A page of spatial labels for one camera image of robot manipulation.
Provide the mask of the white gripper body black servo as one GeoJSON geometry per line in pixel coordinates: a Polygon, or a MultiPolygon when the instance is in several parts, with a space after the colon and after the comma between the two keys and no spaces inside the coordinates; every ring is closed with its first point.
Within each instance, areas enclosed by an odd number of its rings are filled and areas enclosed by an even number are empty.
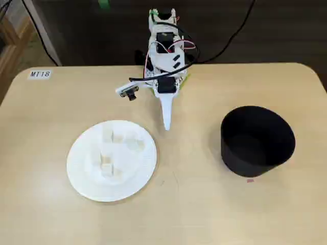
{"type": "Polygon", "coordinates": [[[171,94],[175,97],[183,86],[185,76],[147,76],[144,80],[155,97],[162,94],[171,94]]]}

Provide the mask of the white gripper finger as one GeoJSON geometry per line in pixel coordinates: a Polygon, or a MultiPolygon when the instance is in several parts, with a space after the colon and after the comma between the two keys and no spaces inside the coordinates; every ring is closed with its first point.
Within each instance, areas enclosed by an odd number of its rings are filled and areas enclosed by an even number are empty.
{"type": "Polygon", "coordinates": [[[158,93],[156,97],[160,100],[163,124],[166,131],[170,130],[172,117],[172,104],[178,93],[158,93]]]}

